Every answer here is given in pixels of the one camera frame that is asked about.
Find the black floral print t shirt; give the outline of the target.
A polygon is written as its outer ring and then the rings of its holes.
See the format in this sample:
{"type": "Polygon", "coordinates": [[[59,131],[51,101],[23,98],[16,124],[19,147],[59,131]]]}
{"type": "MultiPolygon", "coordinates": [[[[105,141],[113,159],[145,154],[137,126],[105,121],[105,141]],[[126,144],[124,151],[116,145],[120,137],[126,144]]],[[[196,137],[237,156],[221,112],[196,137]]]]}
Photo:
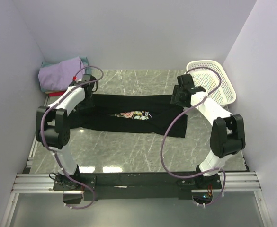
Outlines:
{"type": "Polygon", "coordinates": [[[72,129],[156,133],[164,135],[183,107],[171,104],[170,95],[123,96],[94,95],[93,108],[69,115],[72,129]]]}

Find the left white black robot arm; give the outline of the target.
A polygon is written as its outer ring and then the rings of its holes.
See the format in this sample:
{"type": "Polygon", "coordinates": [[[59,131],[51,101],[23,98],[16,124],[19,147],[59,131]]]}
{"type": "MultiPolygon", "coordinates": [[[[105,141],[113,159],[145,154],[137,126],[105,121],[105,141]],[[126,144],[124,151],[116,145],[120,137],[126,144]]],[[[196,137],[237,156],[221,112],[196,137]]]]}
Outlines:
{"type": "Polygon", "coordinates": [[[36,140],[51,152],[58,167],[55,182],[71,190],[85,188],[81,183],[79,166],[68,148],[71,113],[87,114],[94,108],[92,95],[98,88],[97,79],[85,74],[80,80],[73,79],[66,92],[48,106],[41,106],[36,112],[36,140]]]}

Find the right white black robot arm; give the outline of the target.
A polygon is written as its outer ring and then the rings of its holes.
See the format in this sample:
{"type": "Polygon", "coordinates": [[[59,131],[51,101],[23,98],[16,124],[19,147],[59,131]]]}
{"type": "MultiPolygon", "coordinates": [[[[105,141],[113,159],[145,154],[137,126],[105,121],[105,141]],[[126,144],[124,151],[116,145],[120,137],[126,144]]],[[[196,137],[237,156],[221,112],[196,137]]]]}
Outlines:
{"type": "Polygon", "coordinates": [[[244,120],[222,108],[190,74],[177,76],[171,103],[197,109],[211,124],[210,151],[196,167],[195,184],[202,188],[214,182],[225,162],[245,148],[244,120]]]}

